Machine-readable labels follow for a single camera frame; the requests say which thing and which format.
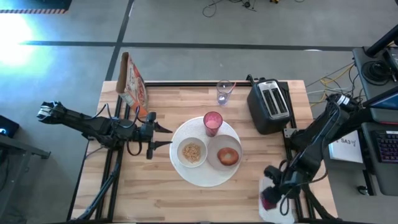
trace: small white bowl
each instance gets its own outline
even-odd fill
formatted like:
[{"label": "small white bowl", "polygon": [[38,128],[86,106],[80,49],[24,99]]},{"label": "small white bowl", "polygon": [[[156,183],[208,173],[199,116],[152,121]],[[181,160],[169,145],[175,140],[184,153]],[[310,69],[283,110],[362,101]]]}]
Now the small white bowl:
[{"label": "small white bowl", "polygon": [[[187,144],[190,144],[190,143],[194,143],[194,144],[200,146],[200,160],[198,162],[191,163],[182,154],[182,150],[184,149],[184,147]],[[206,158],[207,158],[207,147],[206,147],[206,144],[203,141],[201,141],[200,139],[197,139],[197,138],[186,138],[178,145],[177,158],[178,158],[178,161],[180,161],[180,163],[183,166],[185,166],[185,167],[189,167],[189,168],[198,167],[198,166],[200,166],[202,163],[204,163],[206,161]]]}]

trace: keyboard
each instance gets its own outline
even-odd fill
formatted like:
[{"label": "keyboard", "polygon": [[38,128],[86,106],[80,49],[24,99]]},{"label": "keyboard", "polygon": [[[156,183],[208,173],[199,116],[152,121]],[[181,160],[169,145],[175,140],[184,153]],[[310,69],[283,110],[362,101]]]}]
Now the keyboard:
[{"label": "keyboard", "polygon": [[398,163],[398,131],[375,131],[380,162]]}]

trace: gray floor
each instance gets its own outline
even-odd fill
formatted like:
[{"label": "gray floor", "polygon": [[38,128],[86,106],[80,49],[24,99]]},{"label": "gray floor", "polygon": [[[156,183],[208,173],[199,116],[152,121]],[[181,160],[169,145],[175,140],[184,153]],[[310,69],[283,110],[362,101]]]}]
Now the gray floor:
[{"label": "gray floor", "polygon": [[[201,11],[210,2],[135,0],[123,41],[355,47],[372,44],[398,22],[393,0],[306,0],[301,4],[281,0],[278,5],[257,0],[257,12],[223,1],[209,19]],[[58,100],[71,109],[95,113],[114,47],[16,46],[8,42],[116,42],[127,3],[74,0],[65,15],[0,14],[2,30],[20,28],[0,37],[4,47],[0,88],[7,93],[0,97],[0,113],[21,125],[16,138],[52,152],[47,161],[32,161],[15,196],[15,206],[28,223],[66,219],[87,144],[74,130],[39,123],[35,118],[39,106],[43,101]],[[145,47],[122,47],[119,57],[125,51],[131,53],[145,80],[234,80],[250,73],[279,80],[301,79],[309,85],[352,59],[351,52]],[[118,64],[119,58],[112,80],[118,77]],[[338,83],[351,89],[347,75]],[[318,82],[307,91],[323,88]],[[357,80],[354,95],[360,89]],[[309,94],[314,102],[321,96]],[[323,108],[323,104],[314,106],[313,115]],[[329,175],[340,218],[396,223],[398,215],[389,211],[398,198],[379,191],[375,197],[356,193],[354,187],[364,182],[360,170],[333,167]]]}]

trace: desk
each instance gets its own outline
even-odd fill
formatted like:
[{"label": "desk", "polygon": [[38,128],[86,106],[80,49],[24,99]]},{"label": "desk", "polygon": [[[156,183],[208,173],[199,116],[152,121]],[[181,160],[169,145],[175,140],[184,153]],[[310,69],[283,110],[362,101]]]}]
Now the desk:
[{"label": "desk", "polygon": [[11,201],[14,189],[26,173],[30,157],[38,155],[42,159],[48,159],[50,152],[37,149],[3,135],[0,135],[0,150],[7,151],[7,159],[0,164],[0,185],[4,183],[4,188],[0,189],[0,223],[7,223],[10,219],[7,217],[9,216],[7,206]]},{"label": "desk", "polygon": [[[306,128],[313,118],[304,82],[287,82],[297,127]],[[109,103],[114,111],[118,98],[115,88],[116,82],[104,82],[98,110],[105,103]],[[175,131],[191,118],[203,116],[208,111],[217,111],[237,132],[244,151],[243,159],[238,171],[227,182],[204,188],[192,185],[179,176],[170,163],[169,146],[158,148],[153,160],[146,159],[145,151],[132,157],[125,150],[113,221],[261,222],[258,214],[258,181],[266,166],[277,167],[286,155],[281,133],[260,135],[254,127],[246,103],[250,89],[251,87],[237,86],[228,105],[219,106],[215,87],[148,87],[149,110],[157,112],[160,125]],[[156,133],[155,140],[169,141],[172,135]],[[137,144],[131,143],[130,146],[137,150]],[[91,142],[87,153],[97,148],[99,144]],[[85,161],[72,218],[81,215],[98,193],[105,157],[106,150],[102,150]],[[322,165],[315,178],[322,176],[324,172],[325,166]],[[312,184],[311,188],[322,205],[337,217],[328,178]],[[105,200],[103,216],[108,211],[109,195],[110,192]],[[303,212],[306,213],[305,200],[302,198],[301,202]]]}]

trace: cereal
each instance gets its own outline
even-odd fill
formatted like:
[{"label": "cereal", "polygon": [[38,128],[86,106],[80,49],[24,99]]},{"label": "cereal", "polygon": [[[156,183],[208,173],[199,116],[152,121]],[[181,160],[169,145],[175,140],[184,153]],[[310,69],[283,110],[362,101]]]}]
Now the cereal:
[{"label": "cereal", "polygon": [[191,163],[198,162],[200,160],[200,146],[190,143],[182,149],[182,154]]}]

